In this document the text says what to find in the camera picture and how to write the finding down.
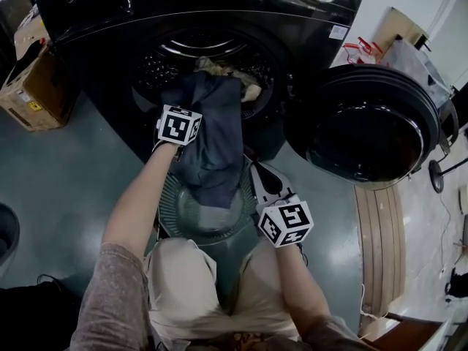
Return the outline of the round black glass door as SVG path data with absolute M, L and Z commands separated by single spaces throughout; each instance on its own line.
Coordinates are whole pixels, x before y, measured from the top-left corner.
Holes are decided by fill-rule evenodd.
M 284 136 L 298 156 L 368 190 L 418 171 L 440 130 L 437 107 L 423 87 L 378 64 L 305 73 L 284 118 Z

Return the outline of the cream clothes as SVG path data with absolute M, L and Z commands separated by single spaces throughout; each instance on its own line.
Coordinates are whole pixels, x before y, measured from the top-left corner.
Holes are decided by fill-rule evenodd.
M 255 76 L 237 70 L 233 65 L 225 61 L 212 61 L 209 57 L 202 56 L 196 60 L 194 71 L 204 71 L 214 76 L 238 78 L 242 84 L 242 103 L 256 101 L 263 91 Z

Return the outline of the pale green laundry basket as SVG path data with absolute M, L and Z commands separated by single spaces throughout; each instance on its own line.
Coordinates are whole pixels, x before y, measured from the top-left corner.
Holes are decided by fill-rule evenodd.
M 159 201 L 158 223 L 170 238 L 194 241 L 216 263 L 216 292 L 224 310 L 233 305 L 244 259 L 259 235 L 257 201 L 245 158 L 241 180 L 229 208 L 200 205 L 174 175 L 168 174 Z

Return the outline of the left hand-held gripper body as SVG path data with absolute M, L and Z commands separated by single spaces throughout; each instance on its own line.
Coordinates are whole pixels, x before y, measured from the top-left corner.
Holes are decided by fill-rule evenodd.
M 164 105 L 156 123 L 156 139 L 187 146 L 197 137 L 202 119 L 199 113 Z

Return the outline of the dark blue garment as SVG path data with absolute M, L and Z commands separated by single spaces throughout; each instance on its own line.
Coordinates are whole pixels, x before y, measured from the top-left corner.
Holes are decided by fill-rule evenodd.
M 170 172 L 201 205 L 228 209 L 244 167 L 238 78 L 205 71 L 173 79 L 161 91 L 161 103 L 202 116 L 195 141 L 182 149 Z

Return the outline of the black equipment bundle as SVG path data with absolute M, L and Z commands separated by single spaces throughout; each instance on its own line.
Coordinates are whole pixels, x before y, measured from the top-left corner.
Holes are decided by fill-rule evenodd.
M 468 298 L 468 272 L 458 274 L 453 268 L 450 280 L 445 285 L 445 294 L 455 298 Z

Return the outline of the clear plastic bag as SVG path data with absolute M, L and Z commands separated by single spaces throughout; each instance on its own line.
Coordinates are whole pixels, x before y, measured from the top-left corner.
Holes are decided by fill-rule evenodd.
M 436 107 L 442 107 L 450 99 L 450 87 L 430 58 L 406 39 L 397 37 L 380 63 L 414 79 L 431 97 Z

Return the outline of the wooden slatted board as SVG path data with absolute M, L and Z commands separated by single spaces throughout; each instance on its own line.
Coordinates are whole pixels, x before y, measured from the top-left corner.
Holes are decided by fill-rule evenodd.
M 355 187 L 363 266 L 362 310 L 381 317 L 404 292 L 406 241 L 396 186 L 378 191 Z

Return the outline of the white side table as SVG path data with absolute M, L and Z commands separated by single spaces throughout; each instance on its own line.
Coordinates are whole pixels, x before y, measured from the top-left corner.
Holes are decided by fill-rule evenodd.
M 361 315 L 359 337 L 373 351 L 440 351 L 450 321 L 437 322 L 388 313 L 373 319 Z

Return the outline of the large brown cardboard box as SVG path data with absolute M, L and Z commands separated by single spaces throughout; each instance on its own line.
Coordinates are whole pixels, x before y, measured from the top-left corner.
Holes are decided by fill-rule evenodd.
M 30 132 L 65 126 L 80 93 L 36 7 L 14 34 L 15 63 L 0 87 L 0 108 Z

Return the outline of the black floor fan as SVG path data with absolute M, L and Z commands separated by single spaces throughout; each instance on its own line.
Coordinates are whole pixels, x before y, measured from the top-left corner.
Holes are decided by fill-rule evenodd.
M 464 157 L 458 161 L 453 161 L 459 143 L 464 144 Z M 464 165 L 468 165 L 468 138 L 465 134 L 456 138 L 453 142 L 448 141 L 446 147 L 441 147 L 442 156 L 430 159 L 428 163 L 428 174 L 432 189 L 437 194 L 442 194 L 445 190 L 445 178 L 456 172 Z

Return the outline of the person's brown printed shirt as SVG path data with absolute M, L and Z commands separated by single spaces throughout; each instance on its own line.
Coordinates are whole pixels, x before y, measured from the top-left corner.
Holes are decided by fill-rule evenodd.
M 373 351 L 342 318 L 323 318 L 296 341 L 261 333 L 228 333 L 166 347 L 149 318 L 148 279 L 139 260 L 103 244 L 83 297 L 70 351 Z

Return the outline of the black washing machine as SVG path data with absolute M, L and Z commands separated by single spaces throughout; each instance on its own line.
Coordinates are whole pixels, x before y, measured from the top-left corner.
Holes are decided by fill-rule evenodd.
M 36 0 L 64 65 L 137 157 L 153 145 L 161 90 L 200 57 L 252 75 L 244 143 L 263 160 L 312 75 L 332 65 L 362 0 Z

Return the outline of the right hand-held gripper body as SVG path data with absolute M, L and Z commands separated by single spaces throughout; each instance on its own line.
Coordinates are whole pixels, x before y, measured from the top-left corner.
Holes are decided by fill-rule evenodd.
M 300 244 L 310 233 L 314 221 L 306 201 L 289 195 L 264 207 L 257 227 L 276 248 Z

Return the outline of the person's beige trousers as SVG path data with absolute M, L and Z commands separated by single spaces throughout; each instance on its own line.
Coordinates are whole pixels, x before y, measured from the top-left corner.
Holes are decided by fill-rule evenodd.
M 216 293 L 216 262 L 192 240 L 159 242 L 143 270 L 151 325 L 170 349 L 228 333 L 299 338 L 284 304 L 275 249 L 265 238 L 244 259 L 227 309 Z

